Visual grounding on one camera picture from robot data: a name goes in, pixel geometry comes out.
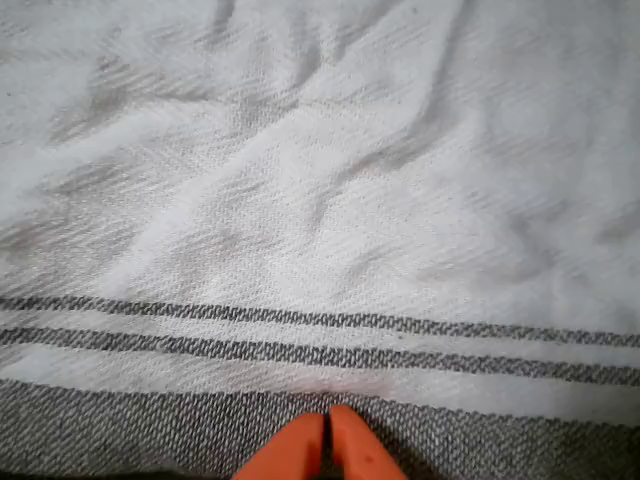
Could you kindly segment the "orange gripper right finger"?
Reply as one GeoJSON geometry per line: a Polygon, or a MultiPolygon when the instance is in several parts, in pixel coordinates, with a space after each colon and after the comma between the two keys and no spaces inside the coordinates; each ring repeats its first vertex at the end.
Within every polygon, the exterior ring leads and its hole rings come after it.
{"type": "Polygon", "coordinates": [[[366,422],[349,406],[330,409],[332,456],[348,480],[402,480],[407,476],[366,422]]]}

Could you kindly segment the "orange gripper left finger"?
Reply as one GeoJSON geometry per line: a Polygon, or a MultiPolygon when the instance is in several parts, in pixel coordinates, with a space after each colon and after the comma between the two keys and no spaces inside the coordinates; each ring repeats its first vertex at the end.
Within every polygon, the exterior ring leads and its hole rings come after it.
{"type": "Polygon", "coordinates": [[[278,431],[233,476],[235,480],[306,480],[322,463],[324,416],[306,413],[278,431]]]}

